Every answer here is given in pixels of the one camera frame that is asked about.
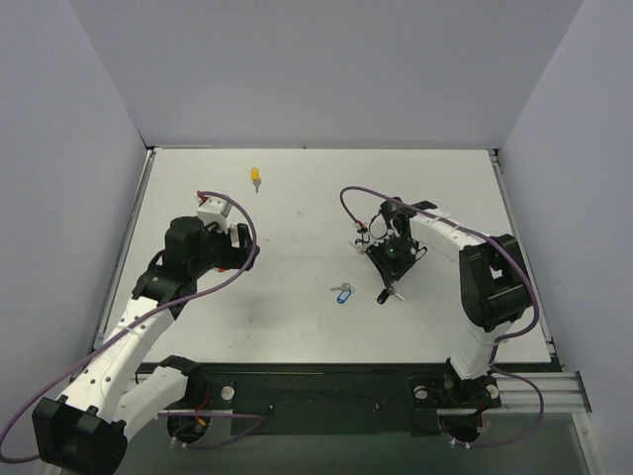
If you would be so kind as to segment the black tagged key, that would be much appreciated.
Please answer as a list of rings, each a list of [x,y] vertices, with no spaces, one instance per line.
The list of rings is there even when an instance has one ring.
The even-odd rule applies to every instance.
[[[396,290],[396,295],[395,296],[389,296],[386,292],[386,288],[378,295],[376,301],[379,305],[384,305],[390,298],[395,297],[396,299],[399,299],[400,301],[404,302],[406,299],[397,292]]]

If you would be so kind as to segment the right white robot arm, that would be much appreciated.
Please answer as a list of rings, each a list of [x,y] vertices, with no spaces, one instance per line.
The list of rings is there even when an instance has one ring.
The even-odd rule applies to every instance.
[[[431,249],[459,268],[468,324],[449,359],[454,372],[442,379],[441,390],[448,402],[463,405],[477,394],[476,379],[491,371],[498,340],[532,306],[518,241],[511,235],[490,237],[469,231],[442,217],[427,201],[407,206],[394,198],[381,204],[378,215],[386,232],[370,237],[363,250],[385,286],[378,303],[397,294],[395,284]]]

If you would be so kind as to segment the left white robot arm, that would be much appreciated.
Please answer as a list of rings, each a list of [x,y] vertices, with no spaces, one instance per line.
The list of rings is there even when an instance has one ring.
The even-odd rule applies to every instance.
[[[161,411],[198,404],[200,366],[184,357],[170,356],[134,389],[128,385],[187,303],[201,297],[199,279],[213,269],[243,273],[257,253],[250,222],[228,228],[221,217],[174,219],[113,331],[56,399],[36,404],[40,460],[78,474],[113,474],[129,442]]]

